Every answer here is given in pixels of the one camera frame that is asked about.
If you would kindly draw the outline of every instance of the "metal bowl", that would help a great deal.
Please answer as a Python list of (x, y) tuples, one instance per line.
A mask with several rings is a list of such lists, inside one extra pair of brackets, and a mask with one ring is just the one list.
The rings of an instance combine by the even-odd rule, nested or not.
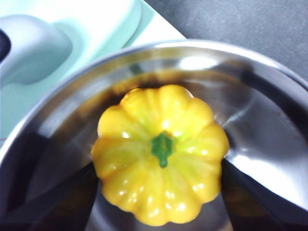
[[(91, 161), (99, 116), (130, 89), (180, 84), (207, 102), (226, 130), (226, 158), (308, 209), (308, 83), (279, 63), (209, 41), (122, 50), (61, 83), (21, 121), (1, 150), (1, 214), (47, 192)], [(97, 193), (87, 230), (231, 230), (219, 195), (194, 221), (149, 227)]]

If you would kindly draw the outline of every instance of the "bowl rim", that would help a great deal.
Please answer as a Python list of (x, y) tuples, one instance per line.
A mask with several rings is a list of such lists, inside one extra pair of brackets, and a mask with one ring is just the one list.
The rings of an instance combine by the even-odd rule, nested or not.
[(202, 48), (215, 50), (220, 52), (225, 52), (233, 55), (238, 55), (245, 59), (250, 59), (257, 63), (261, 63), (268, 67), (274, 68), (282, 74), (286, 75), (290, 79), (292, 79), (296, 84), (300, 85), (303, 89), (308, 92), (308, 82), (300, 77), (298, 74), (293, 72), (291, 69), (282, 65), (281, 63), (263, 55), (258, 52), (236, 46), (231, 45), (224, 42), (210, 41), (210, 40), (201, 40), (201, 39), (180, 39), (180, 40), (166, 40), (159, 42), (152, 42), (147, 44), (142, 44), (138, 46), (132, 46), (123, 48), (117, 52), (111, 53), (109, 55), (98, 58), (97, 60), (87, 64), (86, 66), (76, 70), (75, 72), (68, 75), (65, 79), (60, 80), (54, 87), (52, 87), (31, 109), (30, 111), (23, 117), (23, 119), (15, 126), (4, 145), (0, 149), (0, 168), (2, 166), (3, 160), (10, 148), (13, 144), (16, 137), (18, 137), (25, 127), (29, 124), (35, 114), (48, 102), (54, 95), (56, 95), (59, 91), (63, 90), (66, 86), (76, 80), (78, 77), (83, 75), (84, 73), (90, 71), (91, 69), (107, 63), (113, 59), (116, 59), (121, 56), (129, 55), (131, 53), (137, 53), (141, 51), (146, 51), (150, 49), (162, 49), (162, 48), (175, 48), (175, 47), (191, 47), (191, 48)]

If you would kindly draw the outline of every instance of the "gray countertop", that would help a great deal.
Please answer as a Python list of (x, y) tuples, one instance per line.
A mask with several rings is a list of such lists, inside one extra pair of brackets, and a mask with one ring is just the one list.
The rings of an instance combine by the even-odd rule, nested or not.
[(190, 39), (257, 51), (308, 81), (308, 0), (146, 0)]

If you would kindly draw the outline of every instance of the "yellow squash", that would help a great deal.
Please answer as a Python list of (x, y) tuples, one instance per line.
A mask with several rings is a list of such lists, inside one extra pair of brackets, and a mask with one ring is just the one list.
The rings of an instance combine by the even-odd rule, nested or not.
[(97, 131), (91, 153), (102, 193), (141, 222), (191, 221), (219, 193), (228, 138), (184, 87), (131, 90)]

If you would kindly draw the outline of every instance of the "green stem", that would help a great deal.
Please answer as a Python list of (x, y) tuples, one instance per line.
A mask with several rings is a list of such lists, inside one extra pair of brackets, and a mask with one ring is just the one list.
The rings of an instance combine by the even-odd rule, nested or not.
[(159, 165), (164, 168), (168, 165), (167, 157), (173, 154), (173, 140), (164, 132), (151, 140), (151, 154), (159, 160)]

